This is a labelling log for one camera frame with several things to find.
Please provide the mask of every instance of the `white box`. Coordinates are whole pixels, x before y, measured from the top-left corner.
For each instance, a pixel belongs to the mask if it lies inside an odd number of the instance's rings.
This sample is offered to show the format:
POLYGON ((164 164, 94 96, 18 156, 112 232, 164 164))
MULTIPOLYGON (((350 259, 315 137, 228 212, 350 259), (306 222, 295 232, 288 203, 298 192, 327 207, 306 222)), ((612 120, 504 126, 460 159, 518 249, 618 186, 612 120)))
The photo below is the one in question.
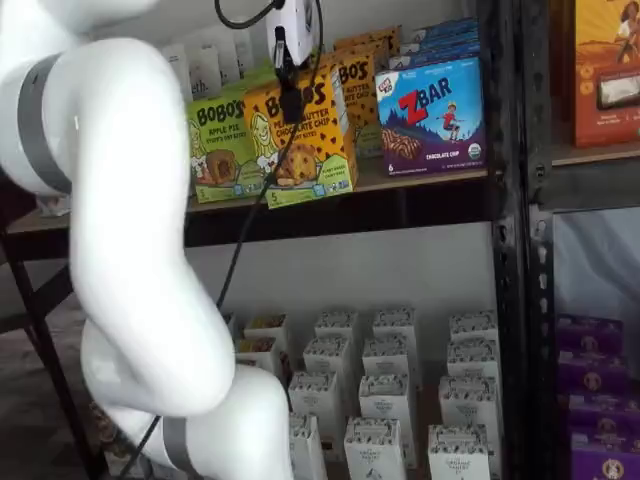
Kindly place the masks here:
POLYGON ((351 480, 406 480, 398 420, 351 418, 344 447, 351 480))
POLYGON ((359 412, 357 383, 352 367, 353 344, 348 337, 327 335, 314 338, 304 349, 304 364, 309 372, 336 372, 343 411, 346 416, 359 412))
POLYGON ((407 375, 413 385, 409 351, 403 335, 374 335, 366 339, 362 363, 365 375, 407 375))
POLYGON ((500 437, 504 436, 502 426, 502 383, 498 346, 493 340, 470 338, 449 342, 447 348, 447 371, 452 377, 480 375, 494 378, 498 394, 498 420, 500 437))
POLYGON ((273 373, 284 385, 280 350, 273 338, 244 339, 236 341, 236 361, 273 373))
POLYGON ((335 372, 296 372, 289 385, 291 408, 300 415, 315 415, 324 456, 344 460, 345 416, 335 372))
POLYGON ((418 467, 416 405, 406 375, 365 376, 360 381, 363 417, 400 421, 402 453, 407 468, 418 467))
POLYGON ((483 427, 431 425, 428 452, 433 479, 491 479, 483 427))
POLYGON ((415 318, 416 311, 413 308, 403 307, 379 310, 373 317, 373 334, 395 333, 406 338, 411 366, 411 380, 418 389, 422 390, 422 365, 418 355, 415 318))
POLYGON ((438 396, 445 425, 484 425, 487 432, 489 470, 502 478, 502 439, 496 381, 480 376, 442 377, 438 396))
POLYGON ((294 480, 327 480, 316 416, 289 414, 289 447, 294 480))
POLYGON ((344 335, 353 345, 354 381, 357 383, 364 374, 362 366, 362 349, 364 347, 364 331, 358 312, 334 310, 322 312, 315 324, 316 337, 328 335, 344 335))

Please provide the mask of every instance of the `floor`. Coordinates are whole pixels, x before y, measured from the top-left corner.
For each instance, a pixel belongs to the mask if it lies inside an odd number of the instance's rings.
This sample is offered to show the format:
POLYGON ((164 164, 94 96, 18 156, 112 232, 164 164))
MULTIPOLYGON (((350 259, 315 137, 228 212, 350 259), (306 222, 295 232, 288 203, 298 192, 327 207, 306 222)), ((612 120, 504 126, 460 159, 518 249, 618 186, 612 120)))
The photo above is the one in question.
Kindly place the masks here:
MULTIPOLYGON (((47 321, 90 438, 96 439, 80 371, 82 323, 68 315, 54 315, 47 321)), ((0 478, 87 478, 53 385, 23 331, 0 336, 0 478)))

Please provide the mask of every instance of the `cardboard box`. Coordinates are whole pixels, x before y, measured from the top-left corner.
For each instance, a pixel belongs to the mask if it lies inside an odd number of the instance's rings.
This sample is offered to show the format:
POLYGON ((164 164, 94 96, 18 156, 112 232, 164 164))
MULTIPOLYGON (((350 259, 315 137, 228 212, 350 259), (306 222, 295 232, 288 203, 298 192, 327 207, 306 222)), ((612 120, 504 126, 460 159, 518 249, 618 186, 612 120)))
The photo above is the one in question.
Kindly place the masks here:
POLYGON ((640 437, 574 432, 571 435, 571 478, 640 478, 640 437))
POLYGON ((389 175, 486 165, 477 58, 379 73, 376 94, 389 175))
MULTIPOLYGON (((320 68, 313 89, 310 77, 311 72, 306 72, 298 79, 307 101, 304 121, 276 171, 277 183, 269 188, 269 208, 351 192, 358 179, 355 132, 347 116, 340 73, 337 68, 320 68)), ((275 169, 294 127, 284 122, 280 96, 279 83, 271 82, 244 97, 245 122, 265 175, 275 169)))
POLYGON ((429 467, 437 480, 490 480, 482 426, 429 426, 429 467))
POLYGON ((388 310, 378 310, 373 316, 374 335, 396 334, 402 335, 407 343, 411 380, 418 389, 422 390, 422 363, 418 355, 416 333, 416 311, 414 308, 402 307, 388 310))
POLYGON ((495 379, 480 376, 442 377, 438 395, 442 422, 445 425, 484 425, 491 476, 503 478, 502 437, 495 379))
POLYGON ((342 335, 314 338, 304 349, 304 364, 308 372, 336 372, 343 411, 347 416, 359 411, 357 388, 353 369, 353 344, 342 335))
POLYGON ((295 372, 289 385, 289 399, 295 413, 318 418, 325 459, 344 460, 345 415, 337 375, 295 372))
POLYGON ((558 391, 561 393, 629 393, 625 357, 563 350, 558 353, 558 391))
POLYGON ((281 352, 273 338, 263 337, 236 341, 238 363, 258 367, 275 375, 284 385, 281 352))
POLYGON ((364 374, 362 366, 362 350, 364 348, 364 329, 362 321, 358 316, 358 312, 349 310, 333 310, 322 312, 315 324, 316 337, 326 337, 332 335, 343 335, 347 337, 353 348, 352 367, 354 372, 354 381, 364 374))
POLYGON ((352 37, 341 38, 333 44, 335 50, 341 48, 352 47, 354 45, 362 45, 364 43, 376 42, 378 40, 386 40, 389 44, 389 53, 396 55, 402 39, 402 28, 400 26, 384 28, 374 32, 354 35, 352 37))
POLYGON ((402 453, 407 468, 418 468, 415 395, 406 375, 365 376, 360 381, 360 410, 366 418, 400 422, 402 453))
POLYGON ((603 434, 640 435, 640 398, 617 395, 570 395, 569 425, 603 434))
POLYGON ((640 56, 632 29, 638 6, 576 0, 575 9, 576 145, 637 140, 640 56))
POLYGON ((375 335, 365 340, 362 363, 366 375, 407 375, 412 388, 415 388, 409 349, 403 335, 375 335))
POLYGON ((289 414, 289 447, 294 480, 327 480, 316 416, 289 414))
POLYGON ((558 315, 556 346, 558 350, 584 350, 608 355, 622 355, 624 323, 620 320, 579 315, 558 315))
POLYGON ((351 480, 406 480, 398 420, 351 418, 344 447, 351 480))

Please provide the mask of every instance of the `orange box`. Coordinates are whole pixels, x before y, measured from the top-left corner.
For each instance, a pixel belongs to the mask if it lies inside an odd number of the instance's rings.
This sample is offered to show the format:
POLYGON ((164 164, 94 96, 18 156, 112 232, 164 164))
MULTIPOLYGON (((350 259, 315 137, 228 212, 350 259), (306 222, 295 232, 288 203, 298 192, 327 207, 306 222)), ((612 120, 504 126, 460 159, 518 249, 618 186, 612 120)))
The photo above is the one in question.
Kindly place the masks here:
MULTIPOLYGON (((321 67, 313 89, 310 83, 310 71, 298 78, 306 102, 304 121, 276 171, 277 184, 267 192, 269 208, 351 192, 358 178, 354 127, 349 123, 338 68, 321 67)), ((279 83, 249 90, 244 104, 257 163, 270 173, 293 130, 284 122, 279 83)))
POLYGON ((333 44, 333 48, 338 50, 345 47, 353 47, 354 45, 362 45, 363 43, 387 40, 389 43, 389 54, 397 55, 400 50, 400 43, 402 43, 401 30, 402 28, 398 25, 396 27, 384 28, 382 30, 363 33, 361 35, 354 35, 353 37, 341 38, 336 40, 333 44))
POLYGON ((640 135, 640 8, 576 0, 575 141, 580 147, 640 135))

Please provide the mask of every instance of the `yellow box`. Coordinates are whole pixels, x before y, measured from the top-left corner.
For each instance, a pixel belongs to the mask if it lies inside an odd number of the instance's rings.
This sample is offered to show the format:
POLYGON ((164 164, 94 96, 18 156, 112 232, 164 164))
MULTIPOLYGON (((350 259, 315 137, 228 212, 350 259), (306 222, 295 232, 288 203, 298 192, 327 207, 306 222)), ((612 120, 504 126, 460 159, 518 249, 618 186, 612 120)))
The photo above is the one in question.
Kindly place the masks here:
MULTIPOLYGON (((358 178, 354 127, 349 123, 337 68, 321 67, 311 89, 311 72, 298 87, 307 102, 304 121, 269 188, 269 208, 292 205, 353 191, 358 178)), ((280 85, 271 82, 245 94, 244 118, 257 163, 265 173, 275 168, 293 125, 284 123, 280 85)))
POLYGON ((361 35, 354 35, 353 37, 341 38, 336 40, 333 48, 338 50, 340 48, 362 45, 363 43, 371 43, 378 40, 387 40, 389 43, 389 53, 391 55, 397 55, 402 41, 401 27, 398 25, 396 27, 384 28, 361 35))

